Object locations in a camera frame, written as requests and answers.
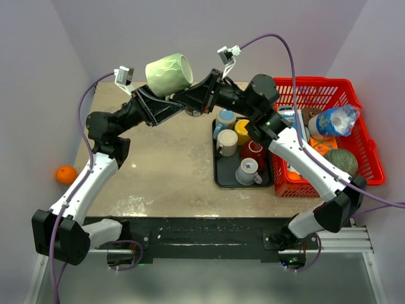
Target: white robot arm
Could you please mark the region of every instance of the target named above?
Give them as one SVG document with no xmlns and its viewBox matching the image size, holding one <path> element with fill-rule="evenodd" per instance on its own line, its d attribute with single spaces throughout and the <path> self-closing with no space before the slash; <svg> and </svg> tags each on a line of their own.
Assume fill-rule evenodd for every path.
<svg viewBox="0 0 405 304">
<path fill-rule="evenodd" d="M 313 210 L 291 218 L 287 225 L 271 236 L 271 242 L 279 250 L 293 247 L 314 232 L 325 229 L 338 232 L 361 206 L 362 195 L 326 174 L 310 159 L 299 146 L 295 130 L 273 109 L 279 93 L 270 76 L 255 76 L 246 90 L 242 91 L 225 82 L 221 71 L 212 69 L 202 82 L 165 100 L 157 98 L 147 85 L 138 89 L 132 87 L 132 73 L 133 69 L 124 66 L 115 70 L 115 83 L 131 97 L 128 103 L 117 112 L 93 112 L 87 117 L 89 138 L 95 142 L 93 168 L 90 169 L 88 163 L 77 181 L 59 201 L 48 211 L 38 210 L 34 214 L 32 227 L 38 253 L 49 254 L 53 223 L 66 205 L 58 227 L 55 258 L 78 265 L 89 249 L 122 239 L 124 229 L 119 218 L 106 218 L 95 224 L 83 225 L 97 194 L 128 155 L 129 139 L 118 136 L 141 122 L 151 126 L 158 125 L 182 111 L 184 106 L 201 113 L 210 113 L 218 105 L 247 117 L 250 122 L 246 129 L 250 137 L 291 164 L 325 201 Z M 362 176 L 352 178 L 326 161 L 311 146 L 307 145 L 306 148 L 340 179 L 361 189 L 366 187 Z M 90 176 L 69 204 L 66 204 L 66 197 L 88 170 L 91 170 Z"/>
</svg>

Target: table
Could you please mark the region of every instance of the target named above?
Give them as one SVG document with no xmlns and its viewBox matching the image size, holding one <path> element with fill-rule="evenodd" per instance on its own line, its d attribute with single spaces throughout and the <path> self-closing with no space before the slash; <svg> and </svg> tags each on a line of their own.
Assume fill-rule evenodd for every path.
<svg viewBox="0 0 405 304">
<path fill-rule="evenodd" d="M 239 82 L 244 89 L 247 82 Z M 101 82 L 90 111 L 116 111 L 129 97 L 112 82 Z M 210 115 L 186 112 L 157 127 L 145 123 L 122 134 L 131 139 L 127 160 L 108 181 L 89 216 L 123 217 L 290 217 L 317 205 L 313 198 L 279 198 L 273 186 L 225 189 L 213 179 Z M 81 144 L 75 168 L 89 156 Z"/>
</svg>

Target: orange fruit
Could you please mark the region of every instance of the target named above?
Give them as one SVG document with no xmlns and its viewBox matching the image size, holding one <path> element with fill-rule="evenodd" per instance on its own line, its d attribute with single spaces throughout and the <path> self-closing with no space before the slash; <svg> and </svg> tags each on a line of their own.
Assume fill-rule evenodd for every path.
<svg viewBox="0 0 405 304">
<path fill-rule="evenodd" d="M 70 186 L 77 178 L 77 171 L 71 166 L 62 166 L 57 169 L 55 178 L 61 184 Z"/>
</svg>

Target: mug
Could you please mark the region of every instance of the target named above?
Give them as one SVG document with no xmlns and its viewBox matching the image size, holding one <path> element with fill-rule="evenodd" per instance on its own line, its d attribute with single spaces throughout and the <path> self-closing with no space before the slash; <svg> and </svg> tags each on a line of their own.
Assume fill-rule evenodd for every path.
<svg viewBox="0 0 405 304">
<path fill-rule="evenodd" d="M 266 169 L 267 150 L 261 144 L 254 141 L 249 141 L 245 144 L 240 151 L 240 160 L 245 158 L 253 158 L 259 164 L 259 171 L 262 172 Z"/>
<path fill-rule="evenodd" d="M 236 152 L 238 136 L 233 130 L 222 130 L 216 141 L 215 156 L 232 156 Z"/>
<path fill-rule="evenodd" d="M 240 119 L 235 123 L 235 132 L 238 135 L 238 146 L 243 146 L 245 143 L 248 143 L 252 139 L 245 126 L 249 123 L 247 119 Z"/>
<path fill-rule="evenodd" d="M 258 174 L 259 164 L 253 158 L 245 158 L 241 161 L 238 170 L 236 170 L 235 177 L 239 184 L 250 186 L 254 182 L 261 184 L 261 179 Z"/>
<path fill-rule="evenodd" d="M 182 54 L 173 54 L 145 67 L 147 85 L 157 97 L 183 91 L 192 84 L 189 61 Z"/>
<path fill-rule="evenodd" d="M 236 114 L 229 110 L 221 110 L 218 112 L 215 120 L 215 129 L 213 138 L 217 139 L 218 134 L 225 129 L 233 129 L 236 121 Z"/>
</svg>

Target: plastic basket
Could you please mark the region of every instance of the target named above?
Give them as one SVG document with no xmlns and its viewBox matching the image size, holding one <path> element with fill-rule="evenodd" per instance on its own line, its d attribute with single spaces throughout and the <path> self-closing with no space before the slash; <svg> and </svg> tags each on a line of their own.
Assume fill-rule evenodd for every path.
<svg viewBox="0 0 405 304">
<path fill-rule="evenodd" d="M 274 78 L 280 99 L 277 105 L 293 105 L 292 79 Z M 322 77 L 297 77 L 298 108 L 312 106 L 321 110 L 337 106 L 353 105 L 362 108 L 352 84 L 346 79 L 327 79 Z M 370 139 L 363 116 L 356 121 L 352 134 L 337 138 L 338 148 L 347 149 L 357 158 L 359 171 L 368 186 L 379 186 L 385 182 L 385 174 L 377 155 L 377 145 Z M 274 185 L 277 196 L 293 198 L 319 197 L 316 190 L 305 180 L 292 180 L 288 176 L 287 163 L 271 154 L 274 171 Z"/>
</svg>

